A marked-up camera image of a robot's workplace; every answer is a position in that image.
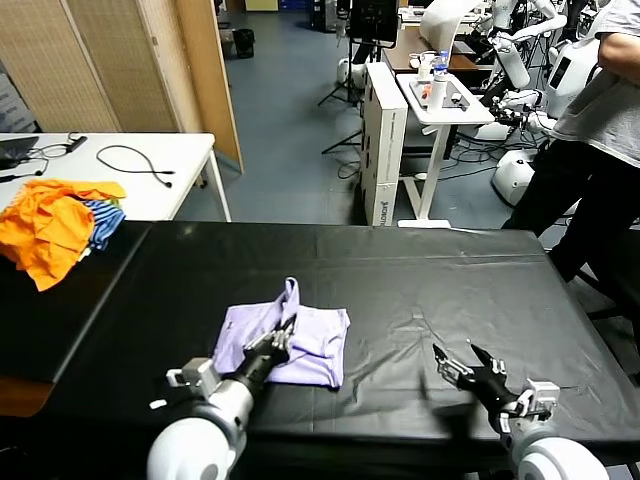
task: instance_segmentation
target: trash can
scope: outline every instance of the trash can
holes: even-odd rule
[[[253,30],[249,28],[234,30],[233,41],[236,44],[236,53],[238,58],[253,57],[253,44],[256,41]]]

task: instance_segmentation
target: black table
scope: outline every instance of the black table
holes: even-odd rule
[[[515,231],[155,224],[36,417],[39,439],[57,422],[111,456],[136,438],[141,457],[172,418],[148,409],[167,368],[210,354],[227,307],[275,298],[289,275],[304,304],[347,308],[345,384],[269,386],[245,462],[504,466],[482,409],[463,451],[449,440],[470,398],[437,375],[431,344],[473,362],[467,338],[506,361],[513,390],[527,376],[562,388],[560,434],[608,464],[640,458],[640,397],[537,240]]]

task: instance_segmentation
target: laptop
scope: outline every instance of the laptop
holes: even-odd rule
[[[0,170],[8,170],[29,158],[38,137],[20,137],[0,141]]]

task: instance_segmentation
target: gray t-shirt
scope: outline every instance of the gray t-shirt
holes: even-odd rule
[[[596,36],[640,37],[640,0],[612,0]],[[640,86],[607,70],[584,88],[558,119],[552,136],[588,143],[640,167]]]

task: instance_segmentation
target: wooden panel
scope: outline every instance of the wooden panel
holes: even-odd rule
[[[0,375],[0,416],[31,417],[44,406],[53,384]]]
[[[198,100],[174,0],[138,0],[169,102],[182,132],[202,132]]]
[[[213,2],[176,0],[205,131],[215,148],[244,170]]]
[[[0,57],[43,130],[119,130],[59,0],[0,1]]]
[[[63,1],[69,5],[122,129],[178,131],[136,1]]]

